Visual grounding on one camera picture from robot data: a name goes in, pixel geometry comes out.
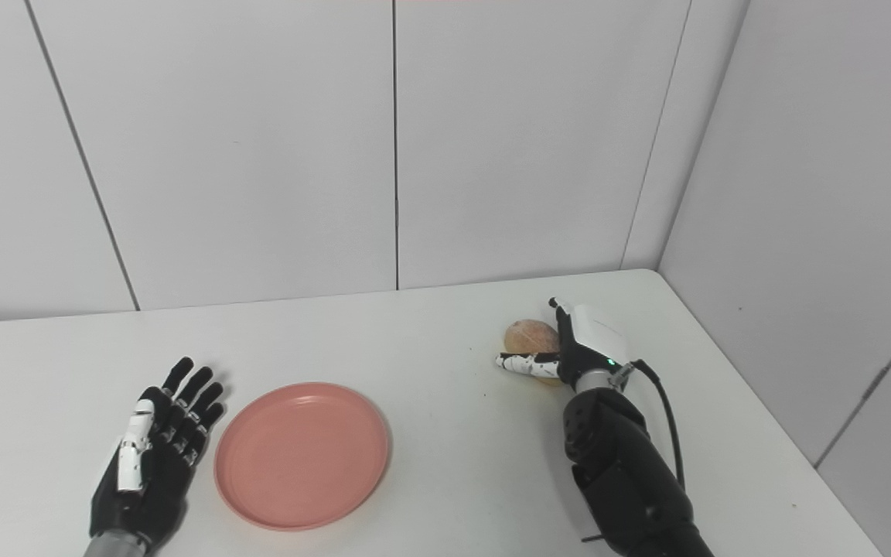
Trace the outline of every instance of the wall seam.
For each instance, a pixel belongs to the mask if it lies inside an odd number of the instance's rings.
[[[710,122],[714,119],[714,110],[717,109],[717,99],[721,97],[721,89],[722,86],[724,86],[725,78],[728,76],[728,68],[731,67],[731,59],[733,58],[733,54],[735,54],[736,47],[738,47],[738,41],[740,36],[742,36],[742,28],[745,27],[745,17],[747,13],[749,13],[750,5],[752,5],[752,0],[747,0],[745,6],[742,7],[742,13],[740,13],[738,18],[738,32],[735,34],[735,39],[731,42],[731,49],[728,50],[728,56],[724,60],[724,70],[721,71],[721,80],[717,84],[717,89],[715,89],[714,100],[710,103],[710,111],[708,111],[707,118],[704,120],[703,130],[700,131],[700,139],[697,140],[693,158],[690,159],[689,168],[686,169],[686,177],[683,179],[683,186],[679,190],[679,202],[676,203],[675,212],[672,213],[672,219],[669,221],[669,226],[665,234],[665,243],[662,244],[662,248],[658,252],[657,263],[655,263],[654,266],[655,271],[659,271],[662,267],[662,257],[664,257],[665,249],[668,247],[669,240],[672,238],[672,230],[675,229],[676,219],[679,218],[679,212],[682,211],[683,200],[685,200],[686,197],[686,190],[688,190],[690,179],[693,177],[693,169],[696,168],[697,159],[700,158],[700,151],[703,149],[703,141],[704,138],[707,137],[707,130],[710,129]]]
[[[109,221],[109,215],[105,211],[105,205],[102,203],[102,196],[98,192],[98,186],[95,183],[95,176],[91,172],[91,166],[88,165],[88,156],[85,155],[84,146],[81,145],[81,137],[78,136],[77,127],[74,126],[74,119],[71,116],[70,107],[67,106],[67,99],[64,97],[63,89],[60,88],[60,78],[54,70],[53,61],[50,59],[50,52],[47,52],[46,41],[43,39],[43,32],[40,31],[39,22],[36,21],[36,14],[32,10],[32,4],[29,0],[22,0],[26,4],[26,11],[29,14],[29,22],[32,24],[32,31],[36,35],[36,42],[39,43],[39,51],[43,54],[43,61],[46,61],[46,69],[50,73],[50,79],[53,81],[53,88],[57,91],[57,97],[60,99],[60,108],[63,109],[64,117],[67,120],[67,127],[71,131],[71,137],[74,138],[74,147],[77,148],[78,156],[81,158],[81,165],[84,172],[88,176],[88,186],[91,186],[92,195],[95,197],[95,204],[98,206],[98,212],[102,215],[102,222],[105,225],[105,231],[109,235],[109,242],[112,244],[112,250],[116,255],[116,261],[119,263],[119,269],[123,274],[123,281],[126,282],[126,289],[130,292],[130,299],[133,300],[133,308],[139,311],[139,301],[133,289],[133,282],[130,281],[130,275],[126,271],[126,261],[123,261],[123,254],[119,250],[119,243],[116,242],[116,235],[112,231],[112,223]]]
[[[828,454],[831,454],[832,449],[834,449],[835,445],[838,444],[838,441],[841,440],[841,437],[844,436],[845,431],[848,431],[848,427],[851,427],[852,421],[855,421],[855,417],[859,415],[859,412],[862,411],[862,406],[865,405],[866,402],[869,401],[873,392],[876,392],[878,385],[882,384],[882,380],[887,376],[887,374],[891,371],[891,358],[889,362],[885,364],[885,367],[882,367],[881,370],[878,371],[876,376],[872,378],[871,383],[862,393],[862,398],[859,399],[859,403],[855,405],[855,408],[852,409],[852,413],[849,413],[848,418],[845,420],[844,424],[841,424],[841,428],[838,428],[838,432],[834,434],[834,437],[831,438],[830,443],[827,444],[827,448],[824,448],[824,452],[821,452],[817,461],[814,462],[814,468],[820,469],[820,465],[823,464],[824,459],[827,458]]]
[[[637,198],[634,200],[634,211],[632,211],[632,221],[628,227],[628,235],[625,237],[625,246],[621,250],[621,258],[618,260],[618,268],[623,267],[625,263],[625,255],[628,254],[628,244],[630,243],[630,235],[634,230],[634,218],[637,217],[637,208],[641,205],[641,194],[644,192],[644,183],[648,177],[648,166],[651,166],[651,155],[655,152],[655,142],[658,140],[658,129],[662,126],[662,115],[665,114],[665,105],[669,102],[669,91],[672,88],[672,77],[676,73],[676,63],[679,61],[679,50],[682,50],[683,38],[686,36],[686,24],[690,20],[690,10],[693,8],[693,0],[686,4],[686,15],[683,15],[683,26],[679,31],[679,41],[676,43],[676,53],[672,56],[672,67],[669,68],[669,78],[665,82],[665,94],[662,95],[662,106],[658,108],[658,120],[655,122],[655,131],[651,135],[651,145],[648,147],[648,158],[644,161],[644,172],[641,173],[641,186],[637,188]]]

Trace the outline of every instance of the white wall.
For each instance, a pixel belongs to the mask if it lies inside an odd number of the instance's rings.
[[[142,308],[394,288],[390,2],[32,4]]]
[[[661,269],[819,458],[891,359],[891,2],[753,0]]]
[[[654,265],[744,2],[29,0],[144,309]],[[77,184],[0,179],[45,216],[0,237],[56,263],[0,272],[0,318],[130,308],[32,23],[0,18],[39,79],[0,115]]]
[[[0,2],[0,320],[133,309],[21,2]]]
[[[401,2],[401,285],[621,267],[688,4]]]

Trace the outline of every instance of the black finger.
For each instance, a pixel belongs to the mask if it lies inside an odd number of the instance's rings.
[[[195,431],[197,430],[197,421],[193,419],[184,419],[184,421],[181,422],[181,426],[177,429],[177,433],[174,435],[173,440],[170,441],[170,444],[174,446],[174,449],[176,449],[178,453],[183,453],[184,447],[187,447],[188,442],[194,437]]]
[[[212,402],[215,402],[216,398],[219,398],[219,395],[222,395],[222,392],[225,391],[225,388],[222,388],[221,383],[212,383],[208,385],[208,388],[205,391],[201,392],[201,395],[198,396],[197,401],[195,401],[194,405],[191,405],[190,415],[191,419],[200,419],[202,412],[205,412],[208,409],[208,405],[211,405]]]
[[[208,430],[225,412],[225,406],[216,402],[202,414],[201,421],[198,422],[198,430],[191,436],[185,449],[184,462],[187,462],[188,466],[194,466],[198,462],[202,451],[205,450],[205,444],[208,443]]]
[[[174,438],[174,434],[177,433],[177,428],[184,423],[184,415],[186,415],[187,410],[184,409],[181,405],[170,405],[170,412],[167,415],[166,423],[162,424],[160,427],[160,431],[162,431],[163,440],[166,442],[170,442],[171,439]]]
[[[220,405],[219,402],[209,406],[209,408],[201,415],[201,420],[198,422],[198,433],[207,434],[208,430],[212,429],[213,424],[219,421],[224,413],[226,413],[226,408],[225,406]]]
[[[168,396],[173,396],[174,392],[177,392],[177,388],[180,387],[181,381],[188,375],[188,371],[191,371],[192,367],[195,367],[195,363],[191,361],[190,357],[185,356],[181,357],[181,360],[174,364],[174,367],[170,368],[170,374],[167,376],[167,380],[163,381],[163,389],[167,392]]]
[[[177,448],[178,453],[184,452],[185,445],[188,444],[191,436],[198,430],[198,422],[201,420],[202,414],[208,409],[208,405],[211,405],[216,398],[219,398],[219,395],[222,395],[223,391],[225,389],[222,388],[221,383],[212,383],[208,385],[205,391],[202,391],[194,405],[188,408],[187,417],[181,420],[181,423],[177,426],[177,433],[171,440],[171,444],[173,444],[174,448]]]
[[[187,405],[190,405],[191,401],[195,398],[195,395],[198,395],[198,391],[201,391],[201,388],[205,387],[205,384],[208,383],[211,378],[212,370],[208,367],[202,367],[202,369],[198,370],[198,373],[191,376],[188,380],[188,384],[185,384],[184,388],[181,389],[181,394],[177,396],[178,405],[187,408]]]
[[[184,453],[184,462],[188,466],[194,466],[198,463],[202,451],[205,450],[205,444],[208,443],[208,436],[202,433],[195,434],[191,442],[188,443],[187,452]]]

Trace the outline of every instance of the pink plate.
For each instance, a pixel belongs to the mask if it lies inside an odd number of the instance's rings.
[[[386,464],[387,430],[366,398],[337,384],[291,384],[255,399],[229,424],[215,483],[254,525],[304,530],[359,507]]]

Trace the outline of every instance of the white finger segment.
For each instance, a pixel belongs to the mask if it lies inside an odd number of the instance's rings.
[[[130,423],[119,443],[117,490],[142,490],[142,453],[149,449],[149,430],[153,427],[153,402],[139,399]]]
[[[537,378],[558,378],[559,362],[535,362],[534,354],[498,356],[497,364],[507,371]]]

